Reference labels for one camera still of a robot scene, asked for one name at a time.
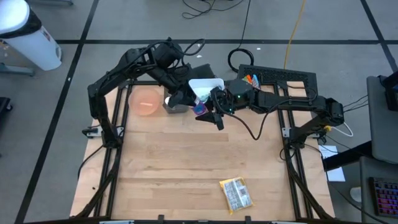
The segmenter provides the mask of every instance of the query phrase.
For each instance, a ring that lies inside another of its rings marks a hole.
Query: black keyboard
[[[398,218],[398,180],[370,177],[369,183],[376,214]]]

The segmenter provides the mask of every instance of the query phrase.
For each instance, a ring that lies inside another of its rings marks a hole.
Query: white plastic container
[[[61,65],[60,46],[24,0],[0,0],[0,39],[44,71]]]

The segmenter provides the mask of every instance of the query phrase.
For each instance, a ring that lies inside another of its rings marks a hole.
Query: wooden platform
[[[158,86],[135,86],[132,94],[140,88],[156,89],[163,98],[163,88]],[[296,89],[289,94],[302,96],[305,92]],[[110,111],[115,97],[116,91],[107,96]],[[167,220],[242,221],[246,215],[252,220],[295,220],[286,165],[279,159],[282,140],[277,113],[268,116],[260,140],[254,141],[246,128],[230,117],[224,118],[225,129],[218,131],[213,124],[196,121],[191,111],[167,114],[159,107],[143,117],[133,110],[126,126],[113,219],[155,220],[163,214]],[[236,115],[258,134],[263,115],[250,110]],[[301,126],[311,116],[296,111],[294,118]],[[100,138],[89,140],[85,156],[101,144]],[[314,140],[307,144],[317,147]],[[84,166],[71,215],[80,212],[98,188],[104,152]],[[334,216],[320,153],[307,147],[302,149],[302,158],[308,188]],[[230,215],[219,181],[239,176],[245,179],[255,206]],[[305,217],[302,200],[300,203]]]

